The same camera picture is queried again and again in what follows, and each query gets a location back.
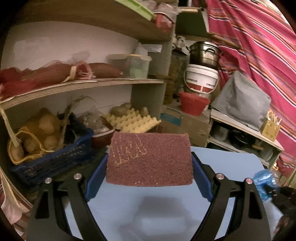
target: blue table surface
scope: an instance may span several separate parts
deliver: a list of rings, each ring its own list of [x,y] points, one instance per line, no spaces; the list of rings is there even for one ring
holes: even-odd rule
[[[191,151],[231,180],[243,181],[263,170],[254,154],[200,147],[191,147]],[[104,180],[88,205],[108,241],[190,241],[210,203],[201,196],[195,181],[187,186],[127,187]],[[216,238],[225,235],[233,205],[234,198],[230,198]],[[72,234],[81,238],[67,199],[64,206]],[[270,201],[264,207],[273,236],[282,214]]]

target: blue gripper pad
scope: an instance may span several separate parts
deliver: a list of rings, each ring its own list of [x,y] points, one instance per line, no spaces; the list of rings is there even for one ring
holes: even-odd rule
[[[212,184],[203,171],[200,164],[197,162],[195,157],[192,156],[192,165],[193,165],[193,175],[194,180],[203,196],[203,198],[206,198],[209,202],[212,202],[214,199],[213,193],[212,193]]]
[[[106,156],[103,158],[100,165],[97,167],[97,169],[95,170],[95,172],[93,173],[89,181],[87,182],[86,193],[85,193],[85,199],[87,200],[87,202],[89,202],[90,199],[94,198],[97,195],[99,188],[106,176],[107,159],[108,159],[108,154],[106,154]],[[192,165],[193,165],[194,180],[202,196],[206,198],[209,202],[211,202],[214,198],[212,194],[211,182],[193,155],[192,155]]]
[[[108,154],[106,154],[100,165],[97,167],[97,169],[94,171],[93,175],[87,182],[85,193],[85,199],[87,202],[89,202],[90,199],[94,198],[97,195],[99,188],[104,181],[104,178],[106,176],[107,159]]]

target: bag of potatoes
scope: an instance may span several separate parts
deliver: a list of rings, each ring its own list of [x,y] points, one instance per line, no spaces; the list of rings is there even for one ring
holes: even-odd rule
[[[42,108],[15,134],[20,140],[17,147],[9,139],[7,152],[11,161],[18,165],[54,152],[61,136],[60,126],[61,121],[48,109]]]

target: white bucket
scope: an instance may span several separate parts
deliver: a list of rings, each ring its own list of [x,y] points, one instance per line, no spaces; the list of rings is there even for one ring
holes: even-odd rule
[[[188,64],[184,74],[184,81],[191,90],[209,94],[218,85],[219,74],[217,70],[195,64]]]

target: blue label on box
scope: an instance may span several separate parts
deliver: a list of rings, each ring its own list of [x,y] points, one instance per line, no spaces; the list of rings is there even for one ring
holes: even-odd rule
[[[177,118],[175,116],[172,116],[172,115],[169,115],[169,114],[166,114],[166,113],[161,113],[160,114],[160,118],[164,121],[168,121],[172,124],[175,124],[177,126],[180,126],[181,125],[181,118]]]

